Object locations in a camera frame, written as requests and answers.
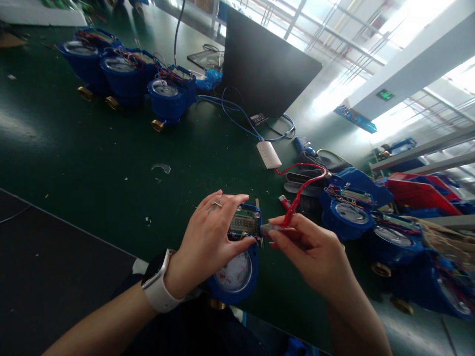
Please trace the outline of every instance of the digital display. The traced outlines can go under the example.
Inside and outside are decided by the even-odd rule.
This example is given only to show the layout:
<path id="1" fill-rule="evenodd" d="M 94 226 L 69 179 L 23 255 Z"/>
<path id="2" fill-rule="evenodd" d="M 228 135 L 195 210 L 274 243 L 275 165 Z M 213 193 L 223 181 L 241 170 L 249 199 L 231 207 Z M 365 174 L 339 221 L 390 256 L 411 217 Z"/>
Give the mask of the digital display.
<path id="1" fill-rule="evenodd" d="M 387 91 L 386 89 L 381 90 L 376 96 L 380 97 L 384 101 L 390 101 L 392 98 L 394 98 L 394 94 L 391 93 L 390 91 Z"/>
<path id="2" fill-rule="evenodd" d="M 231 220 L 230 230 L 234 232 L 245 231 L 254 234 L 256 232 L 256 221 L 252 218 L 234 216 Z"/>

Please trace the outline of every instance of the finger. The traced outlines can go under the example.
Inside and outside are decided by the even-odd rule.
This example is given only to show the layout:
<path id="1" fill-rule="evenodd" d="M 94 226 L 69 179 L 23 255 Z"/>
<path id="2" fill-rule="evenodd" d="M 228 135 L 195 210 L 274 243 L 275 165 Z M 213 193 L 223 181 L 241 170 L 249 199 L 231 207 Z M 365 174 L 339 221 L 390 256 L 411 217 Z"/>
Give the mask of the finger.
<path id="1" fill-rule="evenodd" d="M 208 195 L 206 198 L 204 198 L 201 201 L 201 203 L 198 204 L 198 206 L 196 207 L 196 210 L 202 209 L 206 205 L 206 203 L 208 203 L 215 195 L 219 195 L 219 194 L 223 194 L 223 191 L 218 190 L 218 191 L 215 191 L 214 193 L 211 193 L 210 195 Z"/>
<path id="2" fill-rule="evenodd" d="M 295 245 L 297 245 L 303 250 L 308 250 L 316 247 L 315 244 L 309 241 L 307 236 L 302 234 L 300 231 L 295 230 L 294 228 L 287 228 L 285 230 L 281 230 L 281 233 L 287 236 L 290 241 L 292 241 Z"/>
<path id="3" fill-rule="evenodd" d="M 219 212 L 221 222 L 225 223 L 226 226 L 229 226 L 238 206 L 246 202 L 248 199 L 249 195 L 247 194 L 238 194 L 227 199 L 224 202 L 223 208 Z"/>
<path id="4" fill-rule="evenodd" d="M 275 242 L 279 250 L 281 250 L 288 259 L 297 267 L 299 271 L 306 269 L 310 257 L 299 249 L 280 231 L 272 230 L 269 232 L 269 236 Z"/>
<path id="5" fill-rule="evenodd" d="M 243 253 L 244 251 L 247 251 L 247 249 L 249 249 L 249 247 L 251 247 L 254 243 L 256 243 L 256 239 L 249 236 L 240 241 L 231 241 L 228 247 L 230 259 Z"/>
<path id="6" fill-rule="evenodd" d="M 214 199 L 211 199 L 206 203 L 203 208 L 203 211 L 207 212 L 208 215 L 210 215 L 213 211 L 216 211 L 217 214 L 222 209 L 226 201 L 231 197 L 234 197 L 234 195 L 215 195 Z"/>
<path id="7" fill-rule="evenodd" d="M 285 216 L 280 216 L 277 218 L 269 219 L 269 222 L 272 224 L 280 225 L 284 223 Z M 327 230 L 318 226 L 314 222 L 308 220 L 302 214 L 292 215 L 290 220 L 291 227 L 295 230 L 300 231 L 302 236 L 302 242 L 311 245 L 312 247 L 320 246 L 321 238 L 326 236 Z"/>

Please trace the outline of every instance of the table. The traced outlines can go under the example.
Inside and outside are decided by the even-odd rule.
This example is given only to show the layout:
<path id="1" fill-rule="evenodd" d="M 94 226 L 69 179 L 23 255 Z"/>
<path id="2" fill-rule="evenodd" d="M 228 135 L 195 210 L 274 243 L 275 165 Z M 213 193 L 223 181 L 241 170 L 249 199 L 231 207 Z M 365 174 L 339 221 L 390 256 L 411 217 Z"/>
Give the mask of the table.
<path id="1" fill-rule="evenodd" d="M 115 10 L 105 5 L 101 14 L 108 22 L 96 20 L 97 25 L 126 46 L 134 46 L 138 38 L 142 48 L 157 50 L 171 62 L 177 20 L 154 6 L 145 6 L 141 17 L 126 5 Z M 155 114 L 149 103 L 137 110 L 112 111 L 101 100 L 80 98 L 76 88 L 81 81 L 59 51 L 42 44 L 68 40 L 73 29 L 21 27 L 19 31 L 31 35 L 30 44 L 3 50 L 0 57 L 2 189 L 144 260 L 163 248 L 179 247 L 189 217 L 212 191 L 247 193 L 250 203 L 258 197 L 264 219 L 285 213 L 277 200 L 285 194 L 283 177 L 265 169 L 255 138 L 235 126 L 220 108 L 195 104 L 179 125 L 158 133 L 150 126 Z M 199 71 L 186 56 L 201 51 L 204 43 L 213 42 L 182 23 L 178 63 Z M 9 74 L 17 79 L 8 79 Z M 324 79 L 325 75 L 318 76 L 287 113 L 314 148 L 334 150 L 363 168 L 371 154 L 366 133 L 336 114 L 314 114 L 315 92 L 328 84 Z M 286 125 L 279 121 L 275 128 L 284 132 Z M 260 130 L 273 137 L 265 128 Z M 296 162 L 293 142 L 281 140 L 274 147 L 283 167 Z M 151 170 L 156 163 L 168 164 L 170 174 Z M 146 217 L 151 217 L 150 226 Z M 378 280 L 360 250 L 348 243 L 347 253 L 366 293 L 373 301 L 382 301 Z M 240 307 L 330 350 L 325 301 L 307 287 L 283 254 L 268 247 L 258 254 L 257 286 Z M 408 319 L 387 302 L 374 304 L 383 322 L 392 325 L 388 335 L 401 354 L 411 345 L 417 347 L 420 337 L 431 339 L 435 350 L 450 350 L 440 333 L 432 332 L 439 332 L 441 326 L 426 320 L 423 311 Z M 408 327 L 419 332 L 409 341 L 401 337 Z"/>

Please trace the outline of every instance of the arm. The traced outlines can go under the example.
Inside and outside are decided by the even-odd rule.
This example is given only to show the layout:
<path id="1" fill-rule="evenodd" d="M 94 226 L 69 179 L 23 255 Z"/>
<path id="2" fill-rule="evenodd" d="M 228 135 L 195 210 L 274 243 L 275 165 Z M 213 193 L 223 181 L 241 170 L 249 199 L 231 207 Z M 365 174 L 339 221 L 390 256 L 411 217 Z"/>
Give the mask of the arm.
<path id="1" fill-rule="evenodd" d="M 269 222 L 279 225 L 284 217 Z M 301 214 L 292 217 L 290 226 L 269 232 L 271 247 L 284 252 L 307 284 L 327 300 L 335 355 L 391 355 L 384 328 L 337 236 Z"/>
<path id="2" fill-rule="evenodd" d="M 248 199 L 218 190 L 198 205 L 164 276 L 174 298 L 185 297 L 255 243 L 252 237 L 235 242 L 227 237 L 236 208 Z M 119 355 L 157 314 L 138 283 L 73 326 L 44 355 Z"/>
<path id="3" fill-rule="evenodd" d="M 137 283 L 73 326 L 44 355 L 119 355 L 156 315 Z"/>

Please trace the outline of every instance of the white pillar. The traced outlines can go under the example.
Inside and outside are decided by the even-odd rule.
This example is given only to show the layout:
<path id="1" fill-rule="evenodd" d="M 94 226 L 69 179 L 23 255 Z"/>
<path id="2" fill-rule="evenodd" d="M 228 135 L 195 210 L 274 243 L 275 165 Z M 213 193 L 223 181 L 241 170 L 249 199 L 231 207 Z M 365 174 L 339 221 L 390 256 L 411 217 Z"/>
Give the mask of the white pillar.
<path id="1" fill-rule="evenodd" d="M 374 120 L 475 56 L 475 0 L 456 0 L 344 104 Z M 392 94 L 388 101 L 379 95 Z"/>

